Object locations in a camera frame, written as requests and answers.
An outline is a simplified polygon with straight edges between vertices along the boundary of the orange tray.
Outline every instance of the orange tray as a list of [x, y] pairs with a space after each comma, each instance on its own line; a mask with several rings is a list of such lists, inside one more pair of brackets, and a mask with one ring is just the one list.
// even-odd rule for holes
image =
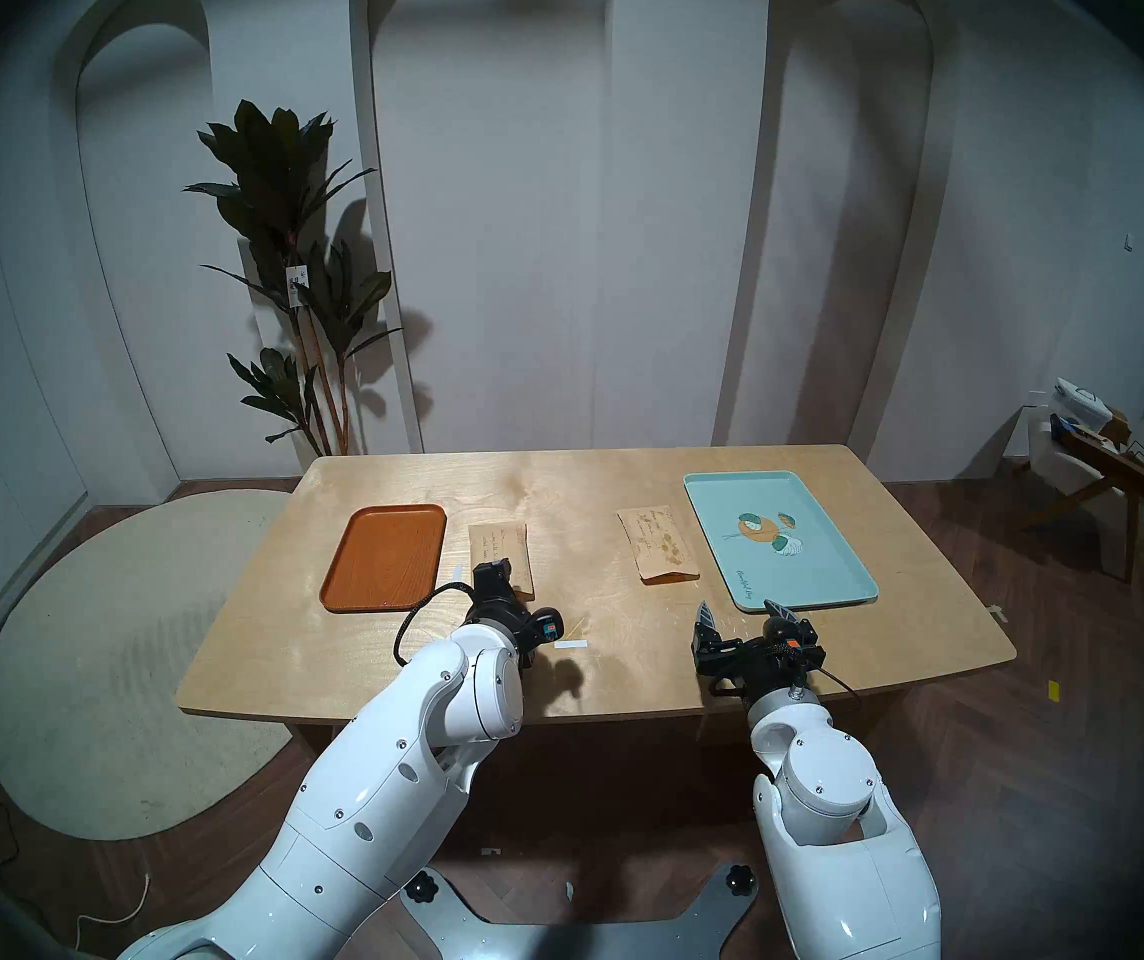
[[434, 590], [448, 515], [442, 507], [368, 506], [345, 524], [318, 600], [329, 612], [410, 610]]

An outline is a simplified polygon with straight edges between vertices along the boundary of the chair leg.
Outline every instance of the chair leg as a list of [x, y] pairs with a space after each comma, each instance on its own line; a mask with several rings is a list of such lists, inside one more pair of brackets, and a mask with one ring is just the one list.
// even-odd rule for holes
[[1081, 503], [1087, 502], [1089, 498], [1096, 498], [1109, 487], [1112, 487], [1111, 479], [1109, 477], [1098, 477], [1090, 485], [1080, 487], [1074, 494], [1066, 495], [1065, 498], [1058, 498], [1056, 502], [1048, 506], [1042, 511], [1033, 511], [1033, 514], [1023, 517], [1019, 522], [1014, 524], [1014, 529], [1024, 530], [1028, 526], [1038, 526], [1050, 518], [1059, 516], [1063, 511], [1068, 511]]
[[1136, 562], [1136, 533], [1141, 526], [1141, 495], [1128, 493], [1128, 557], [1123, 561], [1123, 582], [1131, 584], [1133, 564]]

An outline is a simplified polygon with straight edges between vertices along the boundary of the white rug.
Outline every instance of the white rug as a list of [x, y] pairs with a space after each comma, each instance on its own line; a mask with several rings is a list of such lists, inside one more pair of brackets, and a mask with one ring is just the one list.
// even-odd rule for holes
[[289, 738], [186, 715], [173, 695], [286, 505], [210, 492], [146, 509], [70, 552], [0, 634], [0, 782], [47, 827], [149, 836], [247, 782]]

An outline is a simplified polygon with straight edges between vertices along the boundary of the metal base plate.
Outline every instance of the metal base plate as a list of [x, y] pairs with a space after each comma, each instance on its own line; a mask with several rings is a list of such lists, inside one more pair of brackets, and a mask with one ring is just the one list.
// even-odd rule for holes
[[[414, 901], [408, 889], [414, 889], [422, 901]], [[758, 882], [748, 868], [723, 864], [676, 919], [572, 926], [484, 921], [469, 910], [438, 871], [430, 868], [422, 871], [408, 889], [400, 892], [403, 905], [434, 941], [443, 960], [606, 960], [622, 957], [718, 960], [723, 941], [757, 896]]]

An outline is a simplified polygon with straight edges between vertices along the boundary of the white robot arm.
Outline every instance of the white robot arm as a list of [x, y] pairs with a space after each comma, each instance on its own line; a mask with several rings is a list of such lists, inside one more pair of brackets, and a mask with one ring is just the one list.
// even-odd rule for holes
[[120, 960], [336, 955], [426, 866], [464, 808], [475, 768], [522, 727], [519, 666], [563, 624], [554, 610], [529, 613], [508, 576], [506, 561], [475, 570], [466, 624], [421, 648], [347, 723], [224, 905], [150, 933]]
[[[739, 695], [750, 746], [771, 777], [754, 784], [754, 814], [780, 912], [800, 960], [936, 960], [940, 899], [874, 757], [840, 732], [808, 672], [826, 652], [805, 619], [776, 603], [762, 637], [723, 642], [701, 603], [692, 657], [712, 695]], [[718, 689], [723, 680], [732, 689]], [[844, 841], [856, 823], [863, 839]]]
[[[474, 589], [458, 587], [474, 600], [466, 624], [421, 648], [334, 738], [238, 891], [120, 960], [327, 960], [412, 882], [464, 808], [478, 764], [522, 727], [519, 667], [563, 635], [558, 612], [529, 613], [515, 598], [506, 561], [476, 568]], [[742, 698], [771, 771], [755, 782], [754, 811], [794, 952], [936, 960], [940, 905], [914, 833], [869, 752], [833, 729], [807, 688], [826, 656], [811, 625], [768, 606], [762, 637], [725, 643], [701, 603], [692, 657], [714, 695]], [[721, 681], [733, 688], [718, 690]], [[844, 842], [853, 822], [864, 839]]]

